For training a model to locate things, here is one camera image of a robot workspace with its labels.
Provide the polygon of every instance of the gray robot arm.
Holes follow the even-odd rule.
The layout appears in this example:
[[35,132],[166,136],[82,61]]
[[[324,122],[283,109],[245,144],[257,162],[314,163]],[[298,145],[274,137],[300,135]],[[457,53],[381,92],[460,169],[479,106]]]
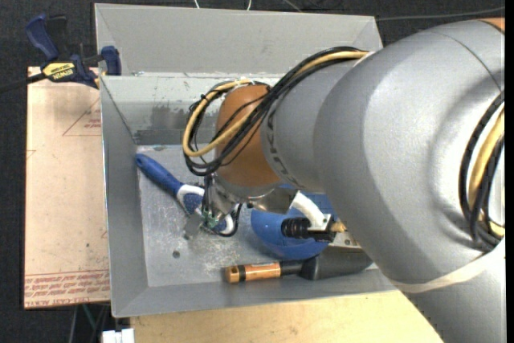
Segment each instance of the gray robot arm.
[[[503,110],[503,31],[452,23],[302,80],[267,110],[259,149],[278,182],[328,195],[446,343],[506,341]],[[483,196],[467,188],[490,141],[499,160],[482,201],[503,234],[487,243],[462,205],[463,188]],[[258,189],[217,183],[228,198]]]

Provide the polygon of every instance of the yellow clamp label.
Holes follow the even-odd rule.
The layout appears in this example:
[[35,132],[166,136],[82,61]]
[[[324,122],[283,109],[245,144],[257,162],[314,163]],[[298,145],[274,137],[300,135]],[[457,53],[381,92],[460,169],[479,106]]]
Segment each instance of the yellow clamp label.
[[70,62],[66,63],[50,63],[43,69],[43,73],[46,77],[51,78],[51,80],[59,80],[64,77],[68,77],[73,75],[75,65]]

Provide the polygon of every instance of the blue screwdriver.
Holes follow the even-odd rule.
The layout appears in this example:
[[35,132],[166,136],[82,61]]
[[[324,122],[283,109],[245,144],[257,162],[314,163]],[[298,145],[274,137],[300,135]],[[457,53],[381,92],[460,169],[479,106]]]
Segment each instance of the blue screwdriver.
[[[170,192],[189,216],[193,214],[202,216],[201,205],[205,192],[202,187],[180,182],[158,161],[142,153],[136,154],[136,165],[152,182],[157,183],[164,190]],[[230,214],[212,229],[214,233],[221,235],[228,235],[233,230],[234,221]]]

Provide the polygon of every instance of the black tool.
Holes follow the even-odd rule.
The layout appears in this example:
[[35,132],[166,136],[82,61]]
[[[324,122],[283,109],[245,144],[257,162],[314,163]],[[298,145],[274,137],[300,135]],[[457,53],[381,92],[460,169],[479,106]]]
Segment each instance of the black tool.
[[298,275],[308,280],[321,280],[362,272],[372,262],[360,248],[329,246],[307,260],[229,266],[225,269],[225,279],[229,283],[240,283]]

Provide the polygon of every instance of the blue object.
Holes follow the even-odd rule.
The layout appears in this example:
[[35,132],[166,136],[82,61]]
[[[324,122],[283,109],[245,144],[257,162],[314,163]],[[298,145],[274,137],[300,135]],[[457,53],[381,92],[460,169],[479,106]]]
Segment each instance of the blue object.
[[71,55],[70,60],[75,64],[77,69],[77,73],[72,78],[70,78],[70,81],[96,88],[95,79],[98,76],[95,74],[95,72],[89,70],[89,68],[85,68],[82,64],[82,59],[78,55]]
[[34,47],[42,51],[47,61],[55,60],[59,57],[59,50],[54,44],[45,26],[47,16],[44,13],[39,14],[29,21],[25,26],[25,33]]
[[[49,24],[53,23],[53,28],[56,31],[54,36],[56,39],[60,41],[59,47],[61,47],[61,51],[58,46],[55,44],[54,40],[52,40],[51,36],[47,30],[47,16],[44,13],[39,14],[35,18],[29,21],[29,23],[25,26],[25,32],[27,33],[27,37],[31,41],[34,47],[37,47],[40,51],[42,51],[45,55],[46,61],[41,65],[41,70],[43,70],[48,64],[52,62],[72,62],[74,65],[73,74],[70,76],[64,76],[61,79],[52,79],[50,80],[54,82],[75,82],[79,84],[85,84],[86,86],[91,86],[96,88],[95,79],[97,79],[97,75],[92,70],[89,70],[89,67],[85,67],[84,63],[80,56],[71,55],[67,56],[66,45],[65,45],[65,25],[66,20],[63,16],[57,20],[57,17],[51,18],[49,20]],[[108,74],[118,76],[121,74],[121,62],[118,52],[113,46],[106,46],[102,49],[101,59],[105,60],[107,64]]]
[[121,61],[116,48],[114,46],[102,47],[100,54],[107,64],[107,74],[111,76],[121,75]]
[[[188,214],[200,213],[204,189],[180,182],[158,161],[142,153],[136,154],[136,165],[152,182],[170,192]],[[225,229],[226,220],[222,220],[213,231],[223,233]]]
[[[323,213],[334,214],[326,195],[304,194],[313,200]],[[314,239],[293,239],[282,234],[282,221],[291,217],[304,217],[304,215],[295,208],[289,209],[287,214],[252,210],[251,226],[266,247],[280,259],[302,260],[319,255],[328,243],[317,242]]]

